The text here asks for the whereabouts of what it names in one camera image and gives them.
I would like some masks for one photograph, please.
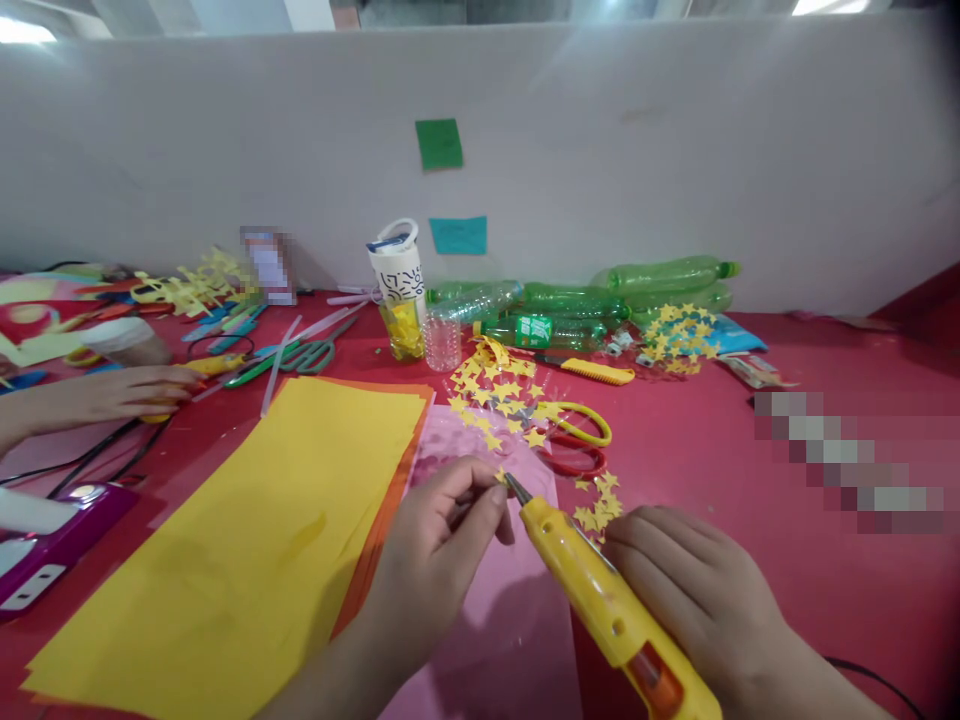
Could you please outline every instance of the colored paper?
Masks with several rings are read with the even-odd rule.
[[[440,255],[486,255],[487,216],[454,220],[430,218],[433,244]]]
[[[159,720],[251,717],[326,645],[423,406],[288,381],[34,658],[23,687]]]
[[[476,412],[502,431],[502,417]],[[427,416],[411,486],[469,453],[556,506],[553,474],[526,443],[513,443],[508,456],[489,452],[481,435],[440,405]],[[453,629],[380,720],[582,717],[570,605],[527,537],[519,505],[510,500],[508,508],[516,543],[490,543]]]
[[[417,120],[416,125],[424,170],[463,167],[463,148],[455,119]]]

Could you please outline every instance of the bottle cap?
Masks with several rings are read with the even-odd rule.
[[[728,277],[736,277],[739,274],[740,274],[740,263],[725,262],[725,263],[720,263],[720,268],[717,272],[717,277],[721,280],[726,280]]]

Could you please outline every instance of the water bottle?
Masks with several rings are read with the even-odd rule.
[[[516,280],[504,280],[504,282],[515,283]],[[478,282],[475,280],[447,280],[434,288],[427,290],[427,302],[430,304],[443,302],[451,298],[460,297],[464,293],[476,290],[481,285],[487,285],[489,281]]]
[[[500,320],[475,322],[473,334],[486,335],[511,347],[595,352],[603,347],[607,328],[602,322],[589,319],[510,315]]]
[[[693,305],[714,314],[725,312],[733,304],[730,288],[721,282],[715,282],[701,290],[693,292],[656,292],[631,295],[626,300],[630,307],[630,322],[645,326],[660,316],[664,305]]]
[[[638,293],[700,290],[739,274],[740,263],[694,255],[652,265],[617,265],[599,273],[591,284],[605,287],[618,297],[628,297]]]
[[[427,365],[435,372],[453,372],[463,359],[460,326],[497,315],[520,299],[520,283],[485,283],[427,308],[421,330]]]
[[[630,317],[630,308],[606,288],[527,283],[523,288],[524,315],[609,319],[619,326]]]

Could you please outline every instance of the yellow paper strip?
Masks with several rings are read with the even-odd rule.
[[[159,720],[249,718],[327,643],[423,403],[288,381],[23,687]]]

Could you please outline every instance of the yellow hot glue gun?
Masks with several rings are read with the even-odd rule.
[[[183,363],[182,365],[176,365],[175,367],[188,367],[191,370],[202,372],[207,377],[213,377],[214,375],[222,375],[225,372],[236,370],[245,362],[246,360],[244,359],[243,355],[238,355],[237,353],[228,353],[226,355],[213,355],[207,358],[200,358],[199,360],[191,360],[190,362]],[[175,405],[176,401],[164,400],[158,402],[157,404]],[[140,421],[145,423],[161,423],[166,422],[169,419],[169,415],[143,415],[140,417]]]
[[[720,720],[720,703],[616,568],[570,517],[510,473],[520,519],[611,667],[623,670],[653,720]]]

